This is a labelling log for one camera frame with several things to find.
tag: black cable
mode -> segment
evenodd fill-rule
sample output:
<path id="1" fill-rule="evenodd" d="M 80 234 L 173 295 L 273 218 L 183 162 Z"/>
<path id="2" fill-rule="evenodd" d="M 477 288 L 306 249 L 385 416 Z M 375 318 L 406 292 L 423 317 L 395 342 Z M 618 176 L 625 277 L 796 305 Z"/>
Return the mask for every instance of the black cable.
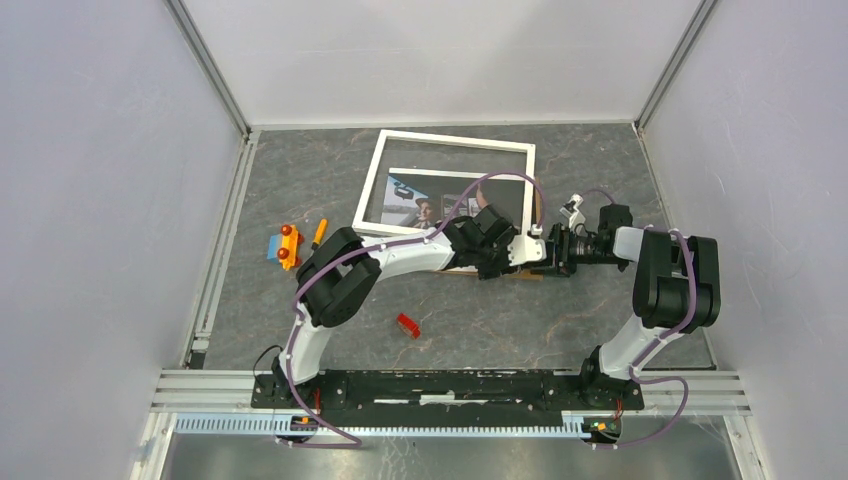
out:
<path id="1" fill-rule="evenodd" d="M 268 352 L 275 348 L 279 348 L 280 353 L 283 352 L 283 347 L 281 347 L 280 345 L 271 345 L 270 347 L 266 348 L 261 354 L 259 354 L 259 358 L 257 358 L 256 361 L 253 362 L 253 379 L 256 381 L 256 383 L 259 383 L 259 377 L 256 376 L 256 366 L 259 365 L 259 362 L 265 355 L 268 355 Z"/>

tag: orange toy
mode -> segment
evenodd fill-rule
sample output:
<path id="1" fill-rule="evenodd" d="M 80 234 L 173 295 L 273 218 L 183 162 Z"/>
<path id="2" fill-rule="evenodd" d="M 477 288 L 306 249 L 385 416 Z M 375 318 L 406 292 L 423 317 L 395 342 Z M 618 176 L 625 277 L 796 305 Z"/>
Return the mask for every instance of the orange toy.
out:
<path id="1" fill-rule="evenodd" d="M 299 267 L 301 261 L 297 256 L 297 246 L 303 243 L 303 235 L 297 231 L 297 227 L 294 225 L 283 225 L 280 228 L 280 233 L 283 234 L 282 246 L 277 250 L 280 265 L 283 266 L 283 270 Z"/>

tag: white picture frame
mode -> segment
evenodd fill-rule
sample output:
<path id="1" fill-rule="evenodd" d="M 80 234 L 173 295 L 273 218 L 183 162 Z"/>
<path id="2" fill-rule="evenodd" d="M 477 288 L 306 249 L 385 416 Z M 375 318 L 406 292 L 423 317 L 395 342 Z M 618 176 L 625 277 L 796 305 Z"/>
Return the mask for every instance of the white picture frame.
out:
<path id="1" fill-rule="evenodd" d="M 353 229 L 360 234 L 364 235 L 405 235 L 409 233 L 416 233 L 419 230 L 416 228 L 410 227 L 399 227 L 394 225 L 385 225 L 382 223 L 376 222 L 368 222 L 365 220 L 365 211 L 368 208 L 368 202 L 371 198 L 371 193 L 374 191 L 374 182 L 377 178 L 377 170 L 380 167 L 380 160 L 383 156 L 383 149 L 386 146 L 386 142 L 388 140 L 401 140 L 408 142 L 419 142 L 419 143 L 432 143 L 437 145 L 452 145 L 458 147 L 468 147 L 468 148 L 481 148 L 487 150 L 498 150 L 504 152 L 518 152 L 523 153 L 525 155 L 525 166 L 524 173 L 531 178 L 534 177 L 534 171 L 536 167 L 536 145 L 532 143 L 518 143 L 518 142 L 506 142 L 502 140 L 485 140 L 480 138 L 469 138 L 469 137 L 454 137 L 451 135 L 436 135 L 432 133 L 417 133 L 417 132 L 403 132 L 398 130 L 381 130 L 380 136 L 377 138 L 377 146 L 374 148 L 374 155 L 371 157 L 371 165 L 368 167 L 368 173 L 365 176 L 365 185 L 362 187 L 362 194 L 359 197 L 359 203 L 356 207 L 356 212 L 353 216 L 353 222 L 351 226 Z M 424 169 L 415 169 L 419 173 L 432 173 L 439 172 L 437 170 L 428 171 Z M 458 176 L 460 174 L 471 176 L 477 176 L 479 178 L 483 173 L 471 173 L 471 172 L 441 172 L 443 174 L 449 173 L 452 176 Z M 494 179 L 498 178 L 512 178 L 507 175 L 498 175 L 496 177 L 492 177 Z M 522 218 L 521 218 L 521 227 L 524 231 L 527 231 L 532 224 L 532 216 L 533 216 L 533 185 L 530 182 L 525 182 L 524 184 L 524 204 L 522 206 Z"/>

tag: photo of person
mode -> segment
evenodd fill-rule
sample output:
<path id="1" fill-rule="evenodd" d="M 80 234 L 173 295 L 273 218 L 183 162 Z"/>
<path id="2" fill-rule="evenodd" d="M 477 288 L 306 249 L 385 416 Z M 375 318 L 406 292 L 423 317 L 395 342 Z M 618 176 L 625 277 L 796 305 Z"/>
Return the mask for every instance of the photo of person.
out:
<path id="1" fill-rule="evenodd" d="M 380 223 L 416 229 L 435 227 L 447 218 L 462 192 L 481 176 L 482 173 L 391 168 Z M 495 204 L 521 229 L 524 189 L 522 179 L 487 179 L 462 201 L 456 216 L 473 217 Z"/>

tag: white wall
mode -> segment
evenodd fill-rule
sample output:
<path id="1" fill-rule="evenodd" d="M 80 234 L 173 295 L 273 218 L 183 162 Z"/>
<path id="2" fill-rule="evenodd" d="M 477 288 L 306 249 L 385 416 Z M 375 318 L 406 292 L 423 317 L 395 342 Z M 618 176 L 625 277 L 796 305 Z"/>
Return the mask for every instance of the white wall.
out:
<path id="1" fill-rule="evenodd" d="M 186 0 L 247 120 L 632 120 L 698 0 Z"/>
<path id="2" fill-rule="evenodd" d="M 126 478 L 240 141 L 160 1 L 0 7 L 0 477 Z"/>
<path id="3" fill-rule="evenodd" d="M 648 125 L 673 217 L 714 236 L 710 329 L 776 478 L 844 478 L 848 3 L 721 2 Z"/>

